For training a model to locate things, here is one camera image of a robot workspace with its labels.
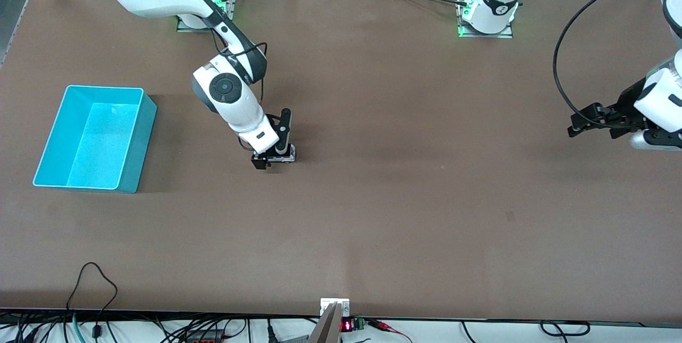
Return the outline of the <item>white jeep toy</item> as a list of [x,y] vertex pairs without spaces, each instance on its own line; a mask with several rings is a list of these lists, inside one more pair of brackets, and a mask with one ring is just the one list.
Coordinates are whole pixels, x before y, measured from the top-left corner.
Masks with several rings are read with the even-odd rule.
[[282,154],[277,152],[277,149],[273,146],[266,152],[266,161],[268,164],[273,163],[293,163],[296,161],[296,148],[294,144],[288,144],[287,151]]

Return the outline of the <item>small silver mounting plate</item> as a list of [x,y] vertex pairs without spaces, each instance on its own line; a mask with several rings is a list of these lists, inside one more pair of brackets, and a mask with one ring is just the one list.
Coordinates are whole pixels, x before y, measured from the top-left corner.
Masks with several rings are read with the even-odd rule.
[[326,308],[332,304],[341,304],[343,309],[343,317],[350,316],[350,299],[348,298],[321,298],[320,301],[320,316],[324,314]]

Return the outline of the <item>teal plastic bin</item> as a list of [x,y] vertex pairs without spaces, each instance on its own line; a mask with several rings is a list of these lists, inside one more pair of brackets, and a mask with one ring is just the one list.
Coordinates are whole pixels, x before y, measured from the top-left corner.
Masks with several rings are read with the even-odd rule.
[[33,178],[78,192],[138,190],[157,105],[139,87],[71,84]]

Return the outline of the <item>black box with red plugs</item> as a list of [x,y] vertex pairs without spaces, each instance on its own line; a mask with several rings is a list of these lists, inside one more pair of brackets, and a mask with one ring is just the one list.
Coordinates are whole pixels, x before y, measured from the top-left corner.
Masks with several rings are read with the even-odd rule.
[[224,333],[219,329],[197,329],[188,331],[182,343],[222,343]]

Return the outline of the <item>red clip lead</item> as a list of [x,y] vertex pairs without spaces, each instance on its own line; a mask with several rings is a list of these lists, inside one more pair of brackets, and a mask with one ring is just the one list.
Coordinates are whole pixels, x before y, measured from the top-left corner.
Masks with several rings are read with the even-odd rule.
[[395,328],[392,328],[392,326],[390,326],[389,324],[386,324],[386,323],[384,323],[384,322],[382,322],[382,321],[379,321],[379,320],[373,319],[373,318],[365,318],[364,320],[365,320],[366,324],[367,324],[368,326],[370,326],[371,328],[378,329],[379,331],[382,331],[382,332],[392,333],[392,334],[395,334],[395,335],[402,336],[403,338],[407,339],[407,341],[408,341],[409,343],[414,343],[414,342],[411,340],[411,338],[409,338],[409,336],[407,336],[406,334],[402,333],[401,331],[398,331],[398,330],[395,329]]

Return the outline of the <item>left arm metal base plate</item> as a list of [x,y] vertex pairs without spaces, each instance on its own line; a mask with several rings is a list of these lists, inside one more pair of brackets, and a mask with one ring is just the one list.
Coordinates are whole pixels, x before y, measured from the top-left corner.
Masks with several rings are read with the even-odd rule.
[[513,37],[512,24],[518,1],[501,3],[492,0],[456,0],[459,37]]

